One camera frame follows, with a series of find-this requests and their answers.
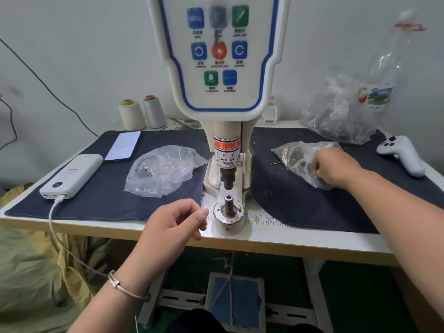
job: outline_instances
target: clear plastic bag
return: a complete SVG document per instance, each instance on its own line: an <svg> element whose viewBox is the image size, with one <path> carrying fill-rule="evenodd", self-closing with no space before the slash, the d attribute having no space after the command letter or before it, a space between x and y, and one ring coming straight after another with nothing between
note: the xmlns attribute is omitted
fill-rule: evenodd
<svg viewBox="0 0 444 333"><path fill-rule="evenodd" d="M330 190L334 186L326 183L316 174L316 153L325 147L336 147L342 150L337 142L321 141L307 144L298 141L289 142L271 151L279 158L288 171L299 175L315 188Z"/></svg>
<svg viewBox="0 0 444 333"><path fill-rule="evenodd" d="M302 111L302 123L338 142L362 145L376 133L378 113L358 101L362 81L343 71L330 72L324 91Z"/></svg>
<svg viewBox="0 0 444 333"><path fill-rule="evenodd" d="M193 170L208 160L189 147L168 145L156 148L134 161L125 191L146 197L162 197L193 177Z"/></svg>

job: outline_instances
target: white game controller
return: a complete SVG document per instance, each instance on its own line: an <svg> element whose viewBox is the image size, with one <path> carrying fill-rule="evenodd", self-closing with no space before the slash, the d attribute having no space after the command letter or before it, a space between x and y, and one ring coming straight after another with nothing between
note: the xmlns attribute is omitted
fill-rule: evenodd
<svg viewBox="0 0 444 333"><path fill-rule="evenodd" d="M405 170L417 178L425 175L424 163L409 138L404 135L383 141L376 152L381 155L397 155Z"/></svg>

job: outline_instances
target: white wall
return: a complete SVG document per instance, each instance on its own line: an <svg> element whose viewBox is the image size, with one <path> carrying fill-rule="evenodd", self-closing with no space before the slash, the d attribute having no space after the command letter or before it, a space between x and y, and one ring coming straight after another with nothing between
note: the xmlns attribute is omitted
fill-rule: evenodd
<svg viewBox="0 0 444 333"><path fill-rule="evenodd" d="M385 117L421 156L444 170L444 0L292 0L273 93L296 118L329 65L362 68L397 15L411 6L429 29L417 35L406 80ZM77 110L96 133L119 119L124 98L156 94L182 117L160 66L146 0L0 0L0 37ZM0 152L0 185L35 181L94 140L0 44L0 92L15 110L19 140ZM0 145L13 137L0 105Z"/></svg>

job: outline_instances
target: white table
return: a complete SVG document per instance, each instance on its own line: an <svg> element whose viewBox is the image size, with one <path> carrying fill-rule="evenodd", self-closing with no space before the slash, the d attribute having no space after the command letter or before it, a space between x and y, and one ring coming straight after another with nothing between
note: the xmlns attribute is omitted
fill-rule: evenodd
<svg viewBox="0 0 444 333"><path fill-rule="evenodd" d="M258 127L303 128L297 121L282 121L277 125L258 125ZM123 128L121 123L117 123L111 129L122 130ZM23 200L32 190L49 179L59 168L72 160L77 154L74 154L60 166L54 168L32 187L0 209L0 223L12 228L48 231L49 227L46 219L9 217L5 215L5 211ZM444 190L444 177L428 164L426 164L426 168L426 175ZM215 198L209 194L205 195L202 200L202 206L210 207L209 209L212 210ZM323 328L325 332L332 332L330 318L328 317L325 299L318 278L318 272L325 260L388 266L398 265L396 258L379 234L290 227L272 218L254 201L247 202L247 210L248 218L245 229L241 234L232 237L225 237L219 234L213 224L212 214L210 214L208 216L208 228L206 231L203 231L202 240L195 241L191 239L187 245L310 258L304 260L310 296L314 304L319 327ZM54 220L54 224L57 232L137 240L140 237L145 222L132 220L112 222Z"/></svg>

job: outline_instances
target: bottle label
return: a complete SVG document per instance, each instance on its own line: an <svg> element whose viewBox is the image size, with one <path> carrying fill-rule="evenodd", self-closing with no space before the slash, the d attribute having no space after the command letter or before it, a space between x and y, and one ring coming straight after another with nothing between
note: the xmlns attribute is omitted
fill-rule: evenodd
<svg viewBox="0 0 444 333"><path fill-rule="evenodd" d="M380 112L390 100L394 88L395 83L386 83L379 86L374 84L364 85L359 89L358 100L369 110Z"/></svg>
<svg viewBox="0 0 444 333"><path fill-rule="evenodd" d="M241 165L241 136L221 139L214 136L214 155L219 167L230 168Z"/></svg>

